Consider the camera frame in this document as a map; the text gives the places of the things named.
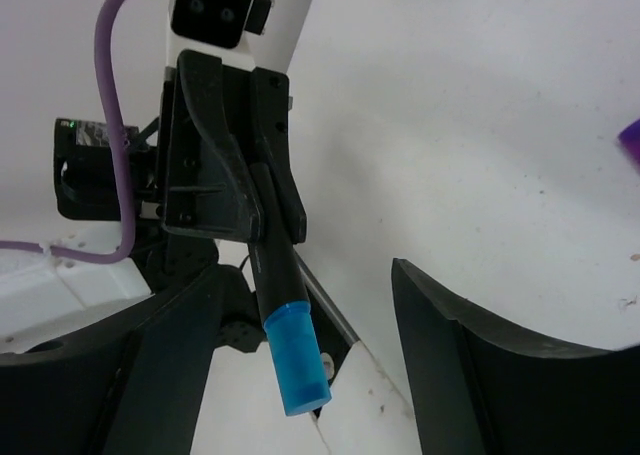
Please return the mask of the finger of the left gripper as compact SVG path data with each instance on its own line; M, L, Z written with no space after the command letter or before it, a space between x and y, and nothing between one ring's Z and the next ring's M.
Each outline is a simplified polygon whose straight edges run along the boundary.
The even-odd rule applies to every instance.
M259 197L249 172L250 72L192 50L177 60L177 231L256 240Z
M288 77L255 68L250 74L250 108L257 158L270 169L291 241L302 244L307 237L307 214L290 164Z

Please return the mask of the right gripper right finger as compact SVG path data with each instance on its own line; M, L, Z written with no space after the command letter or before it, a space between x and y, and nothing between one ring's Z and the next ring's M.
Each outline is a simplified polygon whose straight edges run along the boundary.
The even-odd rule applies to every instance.
M416 265L391 269L426 454L635 454L639 350L550 337L457 295Z

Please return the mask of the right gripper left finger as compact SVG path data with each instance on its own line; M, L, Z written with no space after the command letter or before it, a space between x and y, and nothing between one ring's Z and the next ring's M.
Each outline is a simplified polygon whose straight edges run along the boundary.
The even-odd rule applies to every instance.
M1 356L4 454L188 454L235 267Z

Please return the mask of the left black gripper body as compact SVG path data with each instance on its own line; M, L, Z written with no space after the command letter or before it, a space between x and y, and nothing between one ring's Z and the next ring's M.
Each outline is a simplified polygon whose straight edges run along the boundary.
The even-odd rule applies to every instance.
M223 240L260 237L260 203L249 174L250 74L177 69L162 101L159 163L165 228Z

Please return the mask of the blue tip black highlighter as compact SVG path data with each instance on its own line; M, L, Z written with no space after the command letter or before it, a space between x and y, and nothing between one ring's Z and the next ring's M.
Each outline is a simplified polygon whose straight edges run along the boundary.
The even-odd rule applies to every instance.
M250 166L264 213L263 232L248 245L261 323L281 307L308 301L304 282L285 226L271 172L266 164Z

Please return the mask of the blue highlighter cap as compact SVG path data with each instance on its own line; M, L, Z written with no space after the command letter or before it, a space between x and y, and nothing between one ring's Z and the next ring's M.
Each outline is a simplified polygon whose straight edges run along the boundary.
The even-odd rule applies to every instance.
M332 398L311 318L309 302L275 310L264 322L284 413L298 416L322 408Z

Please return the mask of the purple highlighter cap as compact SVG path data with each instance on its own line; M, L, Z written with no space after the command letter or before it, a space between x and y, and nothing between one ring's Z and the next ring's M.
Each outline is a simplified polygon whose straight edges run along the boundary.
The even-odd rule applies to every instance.
M638 168L640 166L640 120L634 121L622 130L618 135L618 142L630 162Z

